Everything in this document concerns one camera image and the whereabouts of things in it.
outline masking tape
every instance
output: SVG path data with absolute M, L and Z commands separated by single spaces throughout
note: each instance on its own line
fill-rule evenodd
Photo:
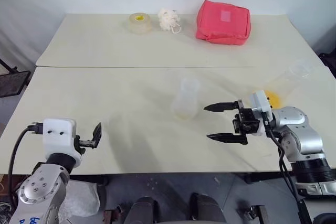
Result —
M 134 13 L 129 18 L 129 30 L 135 34 L 144 34 L 152 30 L 151 18 L 146 13 Z

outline yellow object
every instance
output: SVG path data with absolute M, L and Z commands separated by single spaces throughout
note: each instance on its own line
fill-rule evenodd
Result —
M 129 30 L 135 34 L 145 34 L 152 30 L 151 18 L 146 13 L 134 13 L 128 21 Z
M 272 106 L 273 109 L 279 109 L 282 108 L 282 103 L 280 96 L 270 90 L 264 90 L 265 95 L 267 96 L 269 104 Z

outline red bag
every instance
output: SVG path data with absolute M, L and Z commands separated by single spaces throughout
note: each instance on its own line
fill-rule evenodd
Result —
M 217 44 L 242 45 L 251 31 L 248 9 L 205 0 L 197 16 L 197 39 Z

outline pink zipper pouch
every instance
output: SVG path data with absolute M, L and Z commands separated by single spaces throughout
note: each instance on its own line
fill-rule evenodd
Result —
M 211 43 L 242 45 L 251 31 L 248 9 L 205 0 L 197 16 L 197 39 Z

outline white tabletop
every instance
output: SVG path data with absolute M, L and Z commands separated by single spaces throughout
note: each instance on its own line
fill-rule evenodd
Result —
M 278 170 L 270 139 L 249 136 L 249 144 L 224 144 L 209 133 L 233 132 L 235 112 L 203 111 L 206 105 L 245 98 L 281 70 L 261 68 L 45 68 L 38 67 L 0 142 L 0 173 L 7 173 L 20 132 L 49 117 L 73 118 L 77 134 L 88 140 L 98 122 L 103 134 L 97 149 L 86 151 L 74 174 L 146 172 L 254 172 Z M 175 118 L 170 105 L 180 80 L 201 84 L 199 113 L 190 121 Z M 330 166 L 336 167 L 336 82 L 318 67 L 287 97 L 305 111 L 323 137 Z M 43 162 L 41 135 L 27 134 L 17 152 L 15 174 L 30 173 Z
M 126 14 L 67 14 L 36 62 L 48 67 L 251 67 L 287 66 L 296 59 L 322 64 L 285 15 L 252 15 L 242 46 L 195 38 L 196 18 L 181 15 L 182 31 L 128 31 Z

